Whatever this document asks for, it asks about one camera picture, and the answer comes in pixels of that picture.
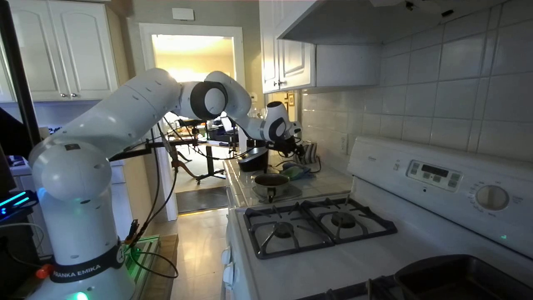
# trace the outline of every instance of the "gas stove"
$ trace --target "gas stove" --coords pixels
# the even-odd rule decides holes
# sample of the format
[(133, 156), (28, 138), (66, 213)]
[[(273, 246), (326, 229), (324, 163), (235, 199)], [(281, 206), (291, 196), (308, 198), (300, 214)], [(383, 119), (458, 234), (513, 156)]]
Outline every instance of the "gas stove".
[(349, 196), (248, 208), (245, 221), (258, 258), (273, 258), (338, 243), (396, 233), (393, 221)]
[(533, 294), (533, 164), (358, 136), (348, 171), (349, 194), (228, 211), (228, 298), (364, 298), (368, 283), (448, 254)]

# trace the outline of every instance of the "ceiling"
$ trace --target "ceiling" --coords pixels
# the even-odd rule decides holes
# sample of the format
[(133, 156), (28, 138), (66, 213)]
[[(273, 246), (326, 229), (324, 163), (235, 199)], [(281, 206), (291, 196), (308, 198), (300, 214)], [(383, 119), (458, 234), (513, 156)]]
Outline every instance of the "ceiling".
[(233, 39), (208, 34), (151, 34), (156, 53), (161, 54), (233, 54)]

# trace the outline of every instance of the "tile floor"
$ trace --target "tile floor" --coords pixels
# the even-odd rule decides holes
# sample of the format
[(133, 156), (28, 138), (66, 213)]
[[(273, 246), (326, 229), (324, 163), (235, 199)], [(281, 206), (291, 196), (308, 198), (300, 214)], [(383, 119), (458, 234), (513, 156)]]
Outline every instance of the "tile floor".
[[(186, 166), (195, 174), (206, 173), (205, 156), (188, 146), (178, 149), (191, 161)], [(213, 156), (228, 156), (228, 148), (213, 146)], [(215, 169), (223, 168), (223, 159), (215, 159)], [(185, 171), (178, 171), (175, 191), (225, 186), (226, 179), (208, 176), (196, 181)], [(180, 214), (176, 221), (153, 223), (151, 234), (178, 234), (176, 266), (180, 276), (173, 281), (171, 300), (206, 300), (221, 298), (221, 251), (226, 248), (226, 213), (228, 208), (206, 209)]]

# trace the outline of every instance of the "kitchen counter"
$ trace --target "kitchen counter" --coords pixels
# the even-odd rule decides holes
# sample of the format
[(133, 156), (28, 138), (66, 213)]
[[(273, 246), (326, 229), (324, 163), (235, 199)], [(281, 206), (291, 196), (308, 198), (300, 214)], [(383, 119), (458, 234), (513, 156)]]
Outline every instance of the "kitchen counter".
[[(231, 206), (263, 206), (268, 204), (265, 194), (260, 194), (253, 178), (263, 171), (241, 171), (236, 159), (225, 161), (225, 173), (228, 179), (228, 196)], [(275, 203), (293, 201), (298, 198), (319, 196), (328, 193), (349, 193), (351, 178), (334, 169), (323, 168), (311, 178), (290, 179), (283, 194), (275, 198)]]

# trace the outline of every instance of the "stove knob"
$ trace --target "stove knob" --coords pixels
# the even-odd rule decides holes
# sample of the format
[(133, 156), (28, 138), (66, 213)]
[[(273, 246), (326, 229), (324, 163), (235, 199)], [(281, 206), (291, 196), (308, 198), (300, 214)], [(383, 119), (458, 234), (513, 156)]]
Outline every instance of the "stove knob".
[(223, 266), (223, 273), (221, 273), (221, 281), (228, 286), (233, 284), (233, 271), (235, 271), (235, 264), (233, 263), (228, 263)]
[(503, 209), (509, 203), (509, 194), (498, 184), (483, 184), (476, 191), (476, 201), (486, 209)]

